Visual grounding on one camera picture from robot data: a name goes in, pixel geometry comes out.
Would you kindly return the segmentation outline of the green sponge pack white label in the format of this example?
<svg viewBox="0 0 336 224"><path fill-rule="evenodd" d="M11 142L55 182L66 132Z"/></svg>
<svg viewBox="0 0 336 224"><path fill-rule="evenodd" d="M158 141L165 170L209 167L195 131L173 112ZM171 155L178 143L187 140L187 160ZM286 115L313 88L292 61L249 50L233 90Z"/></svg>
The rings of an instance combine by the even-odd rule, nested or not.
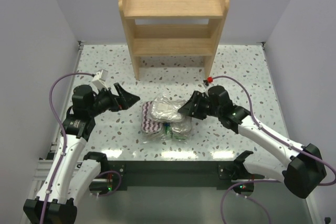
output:
<svg viewBox="0 0 336 224"><path fill-rule="evenodd" d="M185 140L189 137L192 131L192 119L185 118L181 122L174 122L170 124L171 137L176 140Z"/></svg>

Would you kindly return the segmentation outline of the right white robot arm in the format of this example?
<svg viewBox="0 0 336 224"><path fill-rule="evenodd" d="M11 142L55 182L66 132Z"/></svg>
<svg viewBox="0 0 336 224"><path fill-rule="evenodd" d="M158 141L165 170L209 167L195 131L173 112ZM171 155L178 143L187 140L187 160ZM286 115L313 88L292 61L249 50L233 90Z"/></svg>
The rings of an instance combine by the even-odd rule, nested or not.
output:
<svg viewBox="0 0 336 224"><path fill-rule="evenodd" d="M210 87L203 93L194 91L178 112L199 120L216 117L223 127L260 145L280 161L282 170L265 161L244 161L245 170L284 183L299 198L307 198L327 175L321 152L315 145L303 146L267 127L246 108L233 104L222 86Z"/></svg>

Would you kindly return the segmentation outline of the purple wavy sponge pack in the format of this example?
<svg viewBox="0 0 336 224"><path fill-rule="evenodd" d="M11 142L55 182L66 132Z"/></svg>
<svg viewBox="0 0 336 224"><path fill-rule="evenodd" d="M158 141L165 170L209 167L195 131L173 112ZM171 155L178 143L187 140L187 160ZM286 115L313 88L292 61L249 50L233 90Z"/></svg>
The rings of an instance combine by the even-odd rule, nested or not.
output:
<svg viewBox="0 0 336 224"><path fill-rule="evenodd" d="M158 96L152 101L150 116L158 122L178 123L185 119L178 110L185 104L185 100L170 100L165 96Z"/></svg>
<svg viewBox="0 0 336 224"><path fill-rule="evenodd" d="M151 119L151 107L152 101L147 101L142 106L141 130L146 135L157 135L163 131L163 124L161 122L157 122Z"/></svg>

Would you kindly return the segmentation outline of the green heavy duty sponge pack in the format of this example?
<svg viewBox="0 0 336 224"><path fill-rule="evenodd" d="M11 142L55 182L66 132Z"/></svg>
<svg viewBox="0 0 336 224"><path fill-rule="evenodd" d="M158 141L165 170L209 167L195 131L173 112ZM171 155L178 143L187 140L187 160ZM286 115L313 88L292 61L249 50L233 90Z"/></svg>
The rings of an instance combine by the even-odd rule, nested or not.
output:
<svg viewBox="0 0 336 224"><path fill-rule="evenodd" d="M171 124L170 123L163 123L163 137L170 138L172 136Z"/></svg>

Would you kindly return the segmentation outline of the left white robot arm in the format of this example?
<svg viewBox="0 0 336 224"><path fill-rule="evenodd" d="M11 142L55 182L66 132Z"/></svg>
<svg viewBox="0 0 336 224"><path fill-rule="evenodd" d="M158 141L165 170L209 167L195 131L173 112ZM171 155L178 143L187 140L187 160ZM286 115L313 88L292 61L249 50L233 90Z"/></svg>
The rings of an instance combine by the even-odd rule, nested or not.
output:
<svg viewBox="0 0 336 224"><path fill-rule="evenodd" d="M114 84L94 92L89 85L74 88L72 106L62 123L61 139L49 173L35 199L27 199L24 213L31 223L74 223L77 206L98 176L111 172L106 154L89 152L79 170L79 156L96 125L95 118L105 111L118 112L135 105L140 97Z"/></svg>

